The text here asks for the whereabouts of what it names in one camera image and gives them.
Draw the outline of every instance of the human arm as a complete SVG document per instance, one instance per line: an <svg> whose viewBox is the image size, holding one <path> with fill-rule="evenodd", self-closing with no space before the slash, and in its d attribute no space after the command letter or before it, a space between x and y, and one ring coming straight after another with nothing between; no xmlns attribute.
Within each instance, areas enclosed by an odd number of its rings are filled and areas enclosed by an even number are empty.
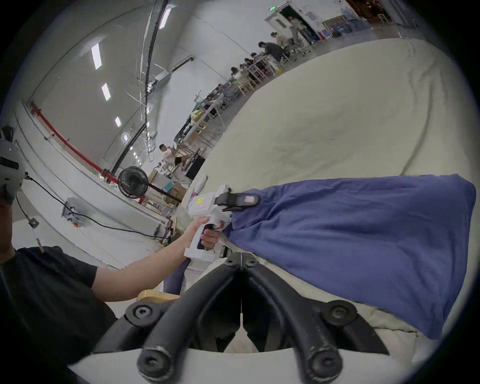
<svg viewBox="0 0 480 384"><path fill-rule="evenodd" d="M15 256L12 245L12 206L0 197L0 264Z"/></svg>
<svg viewBox="0 0 480 384"><path fill-rule="evenodd" d="M169 246L121 270L98 268L92 285L95 296L104 302L124 301L134 299L145 289L155 288L185 260L185 249L190 247L197 229L207 221L207 218L196 219ZM221 232L208 229L202 235L202 244L213 248L221 236Z"/></svg>

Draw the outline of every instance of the white helmet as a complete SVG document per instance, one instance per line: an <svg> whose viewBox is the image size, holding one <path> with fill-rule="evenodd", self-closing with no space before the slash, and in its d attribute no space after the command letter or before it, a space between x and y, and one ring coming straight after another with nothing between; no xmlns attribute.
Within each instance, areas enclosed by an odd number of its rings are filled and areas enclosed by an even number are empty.
<svg viewBox="0 0 480 384"><path fill-rule="evenodd" d="M25 162L20 150L0 139L0 196L12 204L25 178Z"/></svg>

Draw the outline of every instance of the black t-shirt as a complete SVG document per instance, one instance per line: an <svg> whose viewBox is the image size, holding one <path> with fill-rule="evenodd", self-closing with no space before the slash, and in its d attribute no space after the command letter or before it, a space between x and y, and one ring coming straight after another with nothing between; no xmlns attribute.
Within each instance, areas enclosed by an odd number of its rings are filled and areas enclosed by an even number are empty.
<svg viewBox="0 0 480 384"><path fill-rule="evenodd" d="M61 364L87 356L116 321L91 287L97 267L60 247L22 248L1 265L13 303L40 350Z"/></svg>

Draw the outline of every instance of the chair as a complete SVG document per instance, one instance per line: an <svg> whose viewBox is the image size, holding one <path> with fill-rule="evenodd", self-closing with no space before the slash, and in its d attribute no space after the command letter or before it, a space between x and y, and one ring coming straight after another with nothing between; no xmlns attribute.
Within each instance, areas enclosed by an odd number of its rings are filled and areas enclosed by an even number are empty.
<svg viewBox="0 0 480 384"><path fill-rule="evenodd" d="M237 79L235 83L237 84L237 87L239 88L240 92L242 92L244 96L246 96L246 94L249 93L250 91L249 87L252 89L252 91L254 91L253 85L244 75L242 75L239 79Z"/></svg>

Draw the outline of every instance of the black tube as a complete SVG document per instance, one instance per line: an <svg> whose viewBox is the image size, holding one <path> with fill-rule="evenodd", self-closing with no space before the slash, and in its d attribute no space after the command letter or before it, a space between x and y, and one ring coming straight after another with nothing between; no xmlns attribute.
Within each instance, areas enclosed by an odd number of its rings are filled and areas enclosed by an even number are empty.
<svg viewBox="0 0 480 384"><path fill-rule="evenodd" d="M158 31L158 25L160 24L160 20L162 19L163 15L165 13L165 9L167 8L167 5L168 5L168 0L165 0L162 4L162 7L160 8L160 12L158 13L158 17L157 17L157 20L155 22L155 28L154 28L153 35L152 35L152 40L150 41L150 47L148 48L147 69L146 69L146 73L145 73L145 100L144 100L145 101L145 103L144 103L145 104L145 116L147 115L146 114L146 108L147 108L146 105L147 105L147 101L148 101L148 95L147 95L146 90L147 90L147 87L148 87L148 75L150 73L150 62L152 61L153 46L155 44L156 34L157 34L157 31ZM119 158L117 159L117 161L113 165L112 170L110 172L112 175L115 175L115 172L117 172L117 170L119 169L120 164L124 160L128 151L130 150L130 147L137 141L139 136L142 134L142 132L146 128L147 128L147 121L145 119L145 122L138 129L138 131L135 133L135 135L132 136L132 138L130 139L130 141L128 142L128 144L125 146L122 153L120 154Z"/></svg>
<svg viewBox="0 0 480 384"><path fill-rule="evenodd" d="M148 183L148 186L150 188L154 189L155 191L157 191L158 193L161 193L162 195L165 195L165 196L169 197L170 199L173 199L173 200L181 203L181 200L178 197L175 197L175 196L171 195L170 193L161 190L160 188L156 187L155 185Z"/></svg>

